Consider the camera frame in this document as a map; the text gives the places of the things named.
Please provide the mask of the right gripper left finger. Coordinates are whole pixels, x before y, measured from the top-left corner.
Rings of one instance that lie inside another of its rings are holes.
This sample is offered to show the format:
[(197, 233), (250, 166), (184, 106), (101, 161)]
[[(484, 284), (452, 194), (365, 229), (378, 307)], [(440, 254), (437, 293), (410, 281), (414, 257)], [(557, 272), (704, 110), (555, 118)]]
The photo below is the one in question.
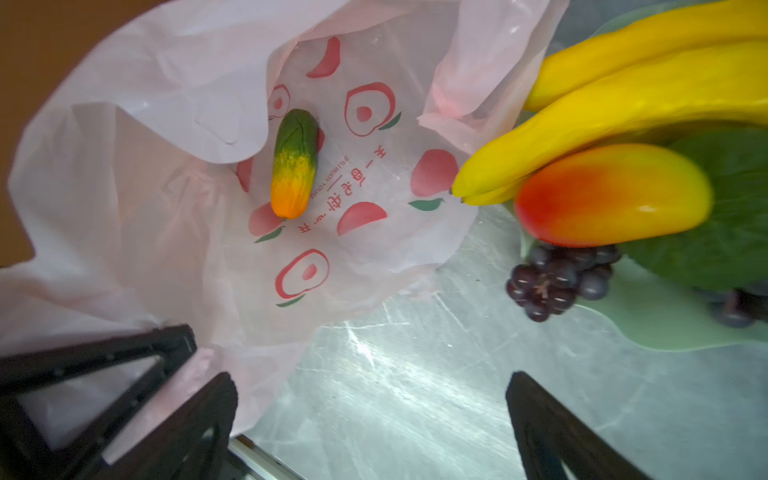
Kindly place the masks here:
[(95, 479), (216, 479), (238, 404), (236, 386), (220, 373)]

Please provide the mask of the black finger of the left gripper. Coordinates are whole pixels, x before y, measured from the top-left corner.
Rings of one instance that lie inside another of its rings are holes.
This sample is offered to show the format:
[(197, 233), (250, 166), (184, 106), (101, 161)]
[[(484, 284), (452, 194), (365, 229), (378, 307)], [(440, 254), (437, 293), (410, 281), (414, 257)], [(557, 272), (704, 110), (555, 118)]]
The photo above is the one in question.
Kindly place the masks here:
[(105, 448), (196, 349), (192, 329), (177, 325), (2, 357), (2, 478), (105, 469)]

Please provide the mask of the pink plastic bag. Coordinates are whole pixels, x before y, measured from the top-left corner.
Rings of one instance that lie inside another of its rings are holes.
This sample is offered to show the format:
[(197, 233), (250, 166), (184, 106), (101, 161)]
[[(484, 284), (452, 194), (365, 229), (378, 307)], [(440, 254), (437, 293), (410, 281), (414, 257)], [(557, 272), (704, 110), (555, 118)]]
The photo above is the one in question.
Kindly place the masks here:
[[(252, 428), (323, 324), (424, 286), (477, 211), (457, 168), (511, 122), (563, 1), (174, 1), (123, 26), (27, 126), (9, 190), (35, 249), (1, 273), (1, 351), (171, 323), (198, 351), (116, 460), (219, 372)], [(306, 211), (271, 206), (293, 109)]]

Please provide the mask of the small metal wrench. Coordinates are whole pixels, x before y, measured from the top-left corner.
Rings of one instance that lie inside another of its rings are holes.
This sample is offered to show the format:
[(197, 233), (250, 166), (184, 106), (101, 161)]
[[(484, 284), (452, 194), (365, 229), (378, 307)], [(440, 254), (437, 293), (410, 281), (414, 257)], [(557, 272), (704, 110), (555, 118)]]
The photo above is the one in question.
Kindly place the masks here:
[(227, 462), (239, 471), (234, 479), (304, 480), (244, 435), (231, 438), (228, 449)]

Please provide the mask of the red yellow mango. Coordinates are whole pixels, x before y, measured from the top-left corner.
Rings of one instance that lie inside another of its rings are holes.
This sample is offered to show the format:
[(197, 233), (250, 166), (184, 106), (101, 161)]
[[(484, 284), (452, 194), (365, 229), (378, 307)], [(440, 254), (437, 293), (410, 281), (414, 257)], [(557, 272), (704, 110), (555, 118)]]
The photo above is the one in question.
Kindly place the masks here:
[(690, 230), (713, 204), (708, 177), (689, 158), (661, 146), (619, 144), (543, 168), (523, 184), (514, 212), (539, 240), (597, 247)]

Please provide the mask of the small orange green fruit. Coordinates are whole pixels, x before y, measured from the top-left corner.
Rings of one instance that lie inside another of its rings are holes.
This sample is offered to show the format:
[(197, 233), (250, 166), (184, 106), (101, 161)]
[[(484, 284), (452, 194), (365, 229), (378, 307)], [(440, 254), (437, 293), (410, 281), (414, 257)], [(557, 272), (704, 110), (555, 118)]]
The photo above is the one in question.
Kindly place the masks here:
[(317, 171), (319, 125), (307, 110), (290, 110), (276, 137), (270, 201), (282, 219), (296, 219), (307, 209)]

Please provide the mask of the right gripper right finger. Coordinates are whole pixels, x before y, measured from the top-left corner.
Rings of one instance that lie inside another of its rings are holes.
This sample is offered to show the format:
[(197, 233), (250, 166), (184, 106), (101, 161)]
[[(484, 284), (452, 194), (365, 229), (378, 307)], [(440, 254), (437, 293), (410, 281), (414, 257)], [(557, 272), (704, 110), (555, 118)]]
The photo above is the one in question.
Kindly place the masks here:
[(528, 479), (649, 479), (527, 373), (512, 374), (506, 403)]

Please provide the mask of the green leaf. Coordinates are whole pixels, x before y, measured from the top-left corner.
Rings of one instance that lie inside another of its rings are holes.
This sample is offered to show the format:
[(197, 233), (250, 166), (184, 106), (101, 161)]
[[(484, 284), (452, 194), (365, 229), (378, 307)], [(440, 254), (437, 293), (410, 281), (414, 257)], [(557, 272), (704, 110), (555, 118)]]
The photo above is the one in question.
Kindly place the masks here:
[(624, 243), (623, 252), (670, 281), (708, 290), (767, 278), (767, 131), (729, 127), (689, 135), (668, 147), (693, 160), (714, 191), (698, 227)]

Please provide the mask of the light green fruit plate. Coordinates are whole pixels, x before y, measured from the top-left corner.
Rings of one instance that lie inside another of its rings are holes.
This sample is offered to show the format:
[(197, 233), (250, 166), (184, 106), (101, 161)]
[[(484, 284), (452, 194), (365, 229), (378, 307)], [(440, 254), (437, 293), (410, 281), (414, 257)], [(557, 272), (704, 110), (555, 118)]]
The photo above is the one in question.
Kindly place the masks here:
[[(580, 152), (619, 144), (643, 143), (594, 144), (552, 163)], [(623, 252), (622, 244), (609, 245)], [(622, 259), (613, 265), (607, 296), (598, 301), (578, 299), (574, 305), (603, 314), (628, 338), (656, 350), (689, 351), (766, 339), (767, 321), (747, 328), (721, 325), (693, 288), (646, 270), (623, 252)]]

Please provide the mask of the purple grape bunch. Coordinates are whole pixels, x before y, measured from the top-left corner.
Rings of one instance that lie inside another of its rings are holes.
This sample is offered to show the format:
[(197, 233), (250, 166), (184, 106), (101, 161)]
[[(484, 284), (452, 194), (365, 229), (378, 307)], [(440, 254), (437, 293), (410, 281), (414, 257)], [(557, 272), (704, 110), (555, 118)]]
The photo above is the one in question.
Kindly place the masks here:
[[(535, 322), (573, 307), (578, 299), (598, 301), (609, 293), (613, 265), (623, 257), (615, 245), (569, 248), (538, 241), (527, 260), (507, 279), (507, 295)], [(721, 325), (747, 328), (767, 321), (767, 282), (741, 288), (692, 289)]]

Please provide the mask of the yellow banana bunch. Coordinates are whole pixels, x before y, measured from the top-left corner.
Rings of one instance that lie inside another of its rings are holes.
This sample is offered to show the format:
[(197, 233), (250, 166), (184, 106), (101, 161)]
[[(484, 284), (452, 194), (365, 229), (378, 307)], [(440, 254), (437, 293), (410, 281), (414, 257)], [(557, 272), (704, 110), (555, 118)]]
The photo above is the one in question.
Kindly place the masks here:
[(588, 146), (700, 122), (767, 122), (767, 5), (717, 1), (635, 21), (546, 58), (529, 118), (474, 153), (453, 195), (482, 205)]

